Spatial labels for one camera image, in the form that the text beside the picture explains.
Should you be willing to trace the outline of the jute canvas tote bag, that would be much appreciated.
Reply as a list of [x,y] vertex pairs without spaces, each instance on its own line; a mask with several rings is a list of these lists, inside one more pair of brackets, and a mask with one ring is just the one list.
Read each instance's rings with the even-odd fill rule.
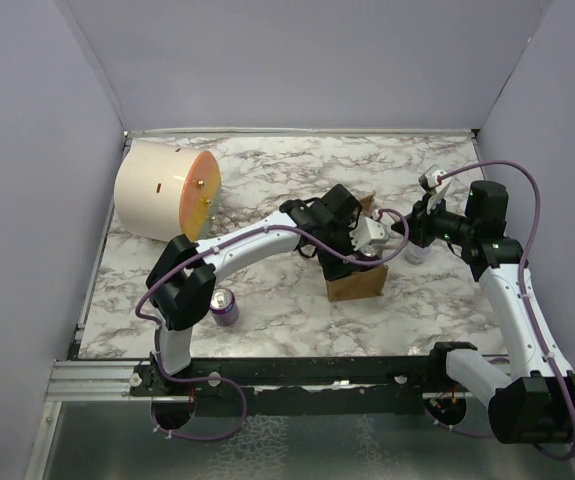
[[383,295],[388,267],[361,267],[344,263],[325,252],[318,255],[319,264],[326,282],[329,302],[340,302],[374,298]]

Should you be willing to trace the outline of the purple fanta can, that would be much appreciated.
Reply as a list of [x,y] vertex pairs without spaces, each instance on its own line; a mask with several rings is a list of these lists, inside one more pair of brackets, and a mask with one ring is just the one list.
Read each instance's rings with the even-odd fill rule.
[[234,293],[228,288],[217,288],[210,301],[210,312],[216,324],[233,326],[239,318],[239,308]]

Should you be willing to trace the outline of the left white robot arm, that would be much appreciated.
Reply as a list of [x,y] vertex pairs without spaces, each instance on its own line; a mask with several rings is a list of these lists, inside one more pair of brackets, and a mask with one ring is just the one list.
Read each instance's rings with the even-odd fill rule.
[[169,395],[185,388],[192,329],[213,310],[218,285],[232,274],[311,246],[332,281],[372,267],[366,252],[386,237],[360,201],[337,184],[321,197],[288,200],[263,220],[221,237],[173,238],[145,282],[143,299],[157,311],[153,382]]

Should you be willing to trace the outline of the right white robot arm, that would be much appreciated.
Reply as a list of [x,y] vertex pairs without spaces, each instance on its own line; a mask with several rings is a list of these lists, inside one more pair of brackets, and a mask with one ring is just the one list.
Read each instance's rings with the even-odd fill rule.
[[575,372],[546,325],[523,247],[505,234],[506,188],[472,182],[459,215],[446,207],[446,183],[422,187],[422,199],[393,229],[408,233],[420,248],[435,240],[460,247],[499,321],[511,367],[505,374],[466,342],[438,343],[426,367],[428,383],[439,391],[456,384],[468,390],[486,408],[493,435],[504,444],[575,447]]

